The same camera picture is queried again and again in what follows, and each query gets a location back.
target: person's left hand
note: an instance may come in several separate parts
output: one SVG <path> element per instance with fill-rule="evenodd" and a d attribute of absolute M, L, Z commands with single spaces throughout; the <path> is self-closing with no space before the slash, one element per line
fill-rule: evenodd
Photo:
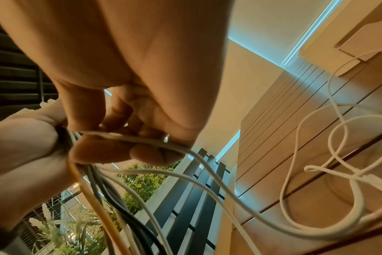
<path fill-rule="evenodd" d="M 65 120 L 57 100 L 0 122 L 0 228 L 12 230 L 36 206 L 74 183 L 68 152 L 55 130 Z"/>

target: green plant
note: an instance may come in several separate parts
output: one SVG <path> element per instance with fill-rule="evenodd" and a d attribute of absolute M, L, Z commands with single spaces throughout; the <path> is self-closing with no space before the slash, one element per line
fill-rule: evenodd
<path fill-rule="evenodd" d="M 42 205 L 45 221 L 30 218 L 32 226 L 40 230 L 39 241 L 50 241 L 54 255 L 100 255 L 106 248 L 104 233 L 94 212 L 80 209 L 76 219 L 53 220 L 46 204 Z M 39 248 L 34 244 L 33 253 Z"/>
<path fill-rule="evenodd" d="M 170 166 L 159 168 L 150 166 L 147 164 L 135 163 L 129 167 L 129 169 L 144 169 L 144 168 L 152 168 L 152 169 L 163 169 L 167 171 L 173 171 L 174 168 L 180 163 L 178 161 Z M 118 178 L 123 180 L 130 188 L 132 188 L 144 202 L 146 202 L 150 197 L 152 197 L 157 189 L 162 185 L 163 181 L 167 176 L 164 175 L 156 175 L 156 174 L 139 174 L 139 175 L 122 175 L 117 174 Z M 132 214 L 137 213 L 142 208 L 141 206 L 133 199 L 131 195 L 125 193 L 123 196 L 123 200 L 126 203 L 129 211 Z"/>

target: person's right hand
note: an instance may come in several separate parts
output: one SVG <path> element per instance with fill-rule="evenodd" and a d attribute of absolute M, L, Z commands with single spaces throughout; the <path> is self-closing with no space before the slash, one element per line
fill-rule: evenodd
<path fill-rule="evenodd" d="M 0 23 L 56 85 L 70 130 L 102 124 L 141 137 L 169 134 L 170 142 L 191 147 L 218 94 L 232 3 L 2 0 Z M 183 157 L 89 135 L 71 156 L 78 163 L 134 158 L 156 166 Z"/>

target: orange cable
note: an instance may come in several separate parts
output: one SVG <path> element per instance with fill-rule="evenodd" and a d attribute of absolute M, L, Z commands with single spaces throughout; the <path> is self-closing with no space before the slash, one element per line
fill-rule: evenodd
<path fill-rule="evenodd" d="M 110 236 L 113 243 L 115 243 L 115 245 L 117 246 L 121 255 L 132 255 L 128 247 L 125 245 L 123 239 L 121 238 L 120 233 L 116 229 L 110 216 L 107 214 L 106 210 L 103 208 L 103 206 L 99 203 L 97 198 L 91 192 L 89 187 L 84 183 L 82 179 L 82 175 L 80 174 L 76 164 L 72 162 L 71 160 L 69 160 L 69 158 L 68 158 L 68 169 L 72 173 L 75 181 L 79 184 L 79 188 L 81 189 L 83 195 L 85 196 L 90 206 L 93 208 L 93 210 L 99 217 L 104 229 Z"/>

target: hand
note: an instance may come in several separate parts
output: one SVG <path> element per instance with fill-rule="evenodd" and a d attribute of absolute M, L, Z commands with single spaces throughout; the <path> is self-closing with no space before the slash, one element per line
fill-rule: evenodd
<path fill-rule="evenodd" d="M 64 120 L 57 100 L 0 122 L 0 228 L 12 230 L 33 208 L 74 183 L 55 131 Z"/>
<path fill-rule="evenodd" d="M 0 23 L 53 80 L 70 130 L 102 124 L 141 137 L 169 134 L 169 142 L 192 147 L 218 94 L 232 3 L 3 0 Z M 134 158 L 155 166 L 183 157 L 94 136 L 84 136 L 71 156 L 78 163 Z"/>

